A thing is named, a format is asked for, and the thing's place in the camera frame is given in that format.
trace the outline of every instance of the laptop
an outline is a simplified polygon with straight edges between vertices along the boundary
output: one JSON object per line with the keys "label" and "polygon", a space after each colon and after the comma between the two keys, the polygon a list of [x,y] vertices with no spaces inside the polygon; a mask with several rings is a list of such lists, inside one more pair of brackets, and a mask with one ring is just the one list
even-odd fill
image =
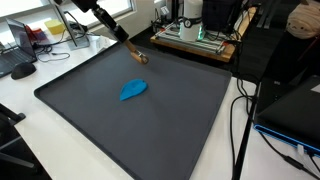
{"label": "laptop", "polygon": [[17,64],[37,61],[26,27],[23,23],[6,19],[17,44],[17,48],[0,55],[0,78],[12,72]]}
{"label": "laptop", "polygon": [[320,77],[312,76],[258,113],[254,129],[319,156],[319,108]]}

